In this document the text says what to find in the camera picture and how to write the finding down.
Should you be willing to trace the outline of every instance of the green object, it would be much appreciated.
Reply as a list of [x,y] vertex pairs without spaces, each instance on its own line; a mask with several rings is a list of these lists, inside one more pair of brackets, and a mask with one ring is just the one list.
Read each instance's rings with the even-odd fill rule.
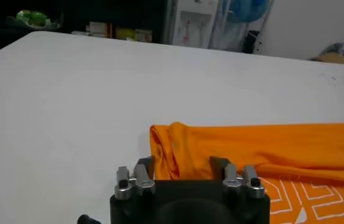
[[30,10],[21,10],[16,14],[16,19],[28,23],[30,21],[31,12]]
[[38,12],[38,11],[32,11],[31,12],[31,20],[30,23],[38,25],[38,26],[44,26],[46,23],[47,16],[44,13]]
[[39,11],[21,10],[16,14],[16,20],[20,20],[28,25],[44,26],[47,16]]

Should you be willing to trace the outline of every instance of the black screw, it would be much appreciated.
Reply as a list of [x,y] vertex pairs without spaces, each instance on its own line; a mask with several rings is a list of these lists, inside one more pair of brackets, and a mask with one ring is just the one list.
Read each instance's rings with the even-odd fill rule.
[[250,185],[252,187],[259,187],[261,186],[261,181],[259,180],[259,178],[253,177],[252,179],[250,179]]
[[119,180],[119,188],[126,188],[128,186],[128,180]]

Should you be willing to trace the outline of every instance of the printed graphic on shirt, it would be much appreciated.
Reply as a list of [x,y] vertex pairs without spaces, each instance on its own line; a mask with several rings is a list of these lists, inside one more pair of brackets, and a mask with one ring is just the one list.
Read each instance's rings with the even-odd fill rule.
[[321,223],[344,217],[344,187],[315,185],[289,177],[261,180],[271,199],[271,223]]

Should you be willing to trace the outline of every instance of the orange cloth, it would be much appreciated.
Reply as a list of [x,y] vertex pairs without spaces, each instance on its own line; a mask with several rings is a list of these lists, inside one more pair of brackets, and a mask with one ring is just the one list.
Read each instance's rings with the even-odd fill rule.
[[212,178],[209,157],[254,165],[271,198],[271,223],[344,222],[344,124],[154,125],[157,179]]

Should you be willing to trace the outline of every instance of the white table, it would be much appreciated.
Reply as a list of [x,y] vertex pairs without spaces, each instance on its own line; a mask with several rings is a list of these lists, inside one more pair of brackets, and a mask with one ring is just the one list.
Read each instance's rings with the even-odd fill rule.
[[0,51],[0,223],[108,223],[149,127],[344,122],[344,66],[35,32]]

